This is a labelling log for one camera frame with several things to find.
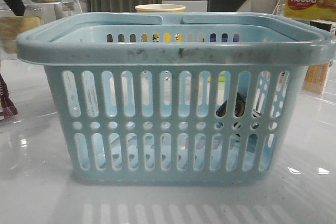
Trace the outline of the dark box under nabati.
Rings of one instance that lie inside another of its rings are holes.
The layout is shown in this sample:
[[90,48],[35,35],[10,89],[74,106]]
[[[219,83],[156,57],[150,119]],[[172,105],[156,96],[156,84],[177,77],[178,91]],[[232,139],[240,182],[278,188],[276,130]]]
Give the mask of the dark box under nabati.
[[326,20],[311,20],[310,25],[335,35],[335,22]]

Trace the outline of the dark tissue pack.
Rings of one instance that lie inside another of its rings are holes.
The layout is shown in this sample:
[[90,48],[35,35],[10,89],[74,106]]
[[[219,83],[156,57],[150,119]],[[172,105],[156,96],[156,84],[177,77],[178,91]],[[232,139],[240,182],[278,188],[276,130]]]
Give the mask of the dark tissue pack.
[[[244,115],[245,112],[245,106],[246,106],[246,100],[244,97],[237,93],[236,97],[236,103],[235,103],[235,109],[234,109],[234,116],[235,117],[241,117]],[[226,108],[227,108],[227,101],[225,101],[217,110],[216,115],[218,117],[223,117],[226,114]],[[261,116],[261,113],[259,113],[257,110],[253,109],[252,116],[254,118],[259,118]],[[240,143],[241,135],[235,134],[234,137],[232,137],[231,143],[238,148],[238,143]],[[257,136],[251,135],[248,138],[248,144],[247,144],[247,151],[250,153],[254,153],[256,149],[257,144]]]

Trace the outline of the orange carton box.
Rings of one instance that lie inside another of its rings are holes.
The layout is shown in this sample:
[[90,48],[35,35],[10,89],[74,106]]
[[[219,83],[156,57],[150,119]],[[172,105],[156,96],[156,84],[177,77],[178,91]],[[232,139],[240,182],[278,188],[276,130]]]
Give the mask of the orange carton box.
[[323,94],[332,64],[330,61],[322,65],[310,65],[302,89],[318,95]]

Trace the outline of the beige chair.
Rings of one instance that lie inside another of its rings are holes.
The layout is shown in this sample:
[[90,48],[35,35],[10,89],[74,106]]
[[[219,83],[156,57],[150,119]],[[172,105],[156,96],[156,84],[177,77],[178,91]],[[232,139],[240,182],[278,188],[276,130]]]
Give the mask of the beige chair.
[[285,0],[246,0],[237,12],[276,14],[277,7],[284,3]]

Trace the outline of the light blue plastic basket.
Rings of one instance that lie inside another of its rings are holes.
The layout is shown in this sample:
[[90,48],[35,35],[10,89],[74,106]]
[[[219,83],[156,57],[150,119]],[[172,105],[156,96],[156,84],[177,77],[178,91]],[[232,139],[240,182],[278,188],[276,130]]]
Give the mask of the light blue plastic basket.
[[330,32],[258,13],[84,13],[16,43],[45,69],[76,175],[134,185],[264,179],[308,67],[335,58]]

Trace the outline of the dark red snack packet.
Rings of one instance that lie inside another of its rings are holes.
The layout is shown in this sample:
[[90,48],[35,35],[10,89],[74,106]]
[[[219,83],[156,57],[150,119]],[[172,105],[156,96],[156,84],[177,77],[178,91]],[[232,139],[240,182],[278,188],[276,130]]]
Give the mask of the dark red snack packet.
[[1,121],[18,114],[18,111],[9,98],[9,91],[7,85],[2,78],[1,79]]

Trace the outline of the yellow paper cup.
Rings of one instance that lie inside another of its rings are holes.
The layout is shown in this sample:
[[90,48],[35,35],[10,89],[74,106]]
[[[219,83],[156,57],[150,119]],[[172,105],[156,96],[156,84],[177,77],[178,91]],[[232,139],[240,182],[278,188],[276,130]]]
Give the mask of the yellow paper cup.
[[184,5],[176,4],[144,4],[135,6],[137,13],[171,13],[185,12]]

